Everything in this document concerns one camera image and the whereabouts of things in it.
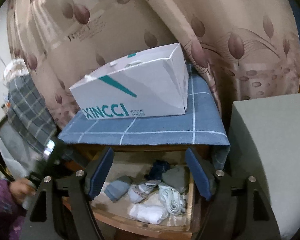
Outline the person's left hand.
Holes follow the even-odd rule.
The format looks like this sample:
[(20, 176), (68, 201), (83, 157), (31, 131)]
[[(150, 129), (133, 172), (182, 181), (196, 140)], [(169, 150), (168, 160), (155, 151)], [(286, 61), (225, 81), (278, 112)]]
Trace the person's left hand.
[(30, 185), (30, 181), (26, 178), (11, 182), (9, 190), (18, 204), (22, 204), (26, 197), (34, 196), (36, 194), (36, 190)]

